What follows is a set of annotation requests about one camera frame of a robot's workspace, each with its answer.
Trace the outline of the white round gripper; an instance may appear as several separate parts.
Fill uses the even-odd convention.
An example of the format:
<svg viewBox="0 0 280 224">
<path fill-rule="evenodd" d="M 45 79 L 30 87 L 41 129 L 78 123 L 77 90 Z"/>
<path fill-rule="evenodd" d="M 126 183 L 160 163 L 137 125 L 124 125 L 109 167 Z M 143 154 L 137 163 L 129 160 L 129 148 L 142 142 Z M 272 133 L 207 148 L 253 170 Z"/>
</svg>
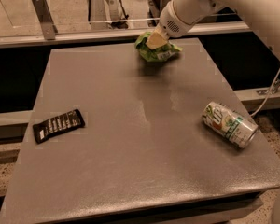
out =
<svg viewBox="0 0 280 224">
<path fill-rule="evenodd" d="M 160 25 L 148 37 L 146 45 L 150 49 L 157 49 L 167 44 L 170 37 L 185 35 L 190 29 L 189 14 L 177 1 L 170 1 L 162 10 Z"/>
</svg>

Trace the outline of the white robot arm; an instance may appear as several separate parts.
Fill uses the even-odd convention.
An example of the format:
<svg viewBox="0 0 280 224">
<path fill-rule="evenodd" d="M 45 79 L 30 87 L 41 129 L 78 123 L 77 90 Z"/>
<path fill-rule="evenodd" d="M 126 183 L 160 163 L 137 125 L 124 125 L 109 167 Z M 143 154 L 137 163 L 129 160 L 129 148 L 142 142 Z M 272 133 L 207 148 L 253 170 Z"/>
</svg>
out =
<svg viewBox="0 0 280 224">
<path fill-rule="evenodd" d="M 185 35 L 204 17 L 229 7 L 280 61 L 280 0 L 171 0 L 147 41 L 150 49 Z"/>
</svg>

